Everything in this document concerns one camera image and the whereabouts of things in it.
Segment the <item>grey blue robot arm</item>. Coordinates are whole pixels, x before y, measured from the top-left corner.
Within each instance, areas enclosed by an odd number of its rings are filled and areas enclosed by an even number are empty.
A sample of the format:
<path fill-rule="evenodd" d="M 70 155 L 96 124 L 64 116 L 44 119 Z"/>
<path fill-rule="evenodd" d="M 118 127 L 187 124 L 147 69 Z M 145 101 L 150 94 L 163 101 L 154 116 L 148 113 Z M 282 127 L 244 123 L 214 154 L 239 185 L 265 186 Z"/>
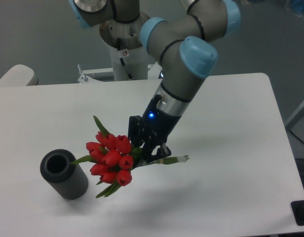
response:
<path fill-rule="evenodd" d="M 82 27 L 99 26 L 115 80 L 146 79 L 148 55 L 162 67 L 162 82 L 144 114 L 130 117 L 128 136 L 146 162 L 168 157 L 168 135 L 217 62 L 211 42 L 240 26 L 237 4 L 189 0 L 186 16 L 172 23 L 150 18 L 137 0 L 72 0 L 70 6 Z"/>

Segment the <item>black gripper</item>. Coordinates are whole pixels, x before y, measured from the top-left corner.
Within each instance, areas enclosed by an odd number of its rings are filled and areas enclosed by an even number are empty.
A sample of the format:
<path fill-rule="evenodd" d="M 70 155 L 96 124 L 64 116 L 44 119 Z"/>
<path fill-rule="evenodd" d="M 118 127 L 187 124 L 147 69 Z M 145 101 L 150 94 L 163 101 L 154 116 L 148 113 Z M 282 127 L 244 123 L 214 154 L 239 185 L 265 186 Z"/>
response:
<path fill-rule="evenodd" d="M 169 157 L 172 152 L 166 145 L 169 134 L 181 116 L 168 115 L 157 108 L 161 95 L 154 96 L 141 116 L 130 116 L 128 138 L 134 147 L 141 147 L 141 156 L 147 163 Z"/>

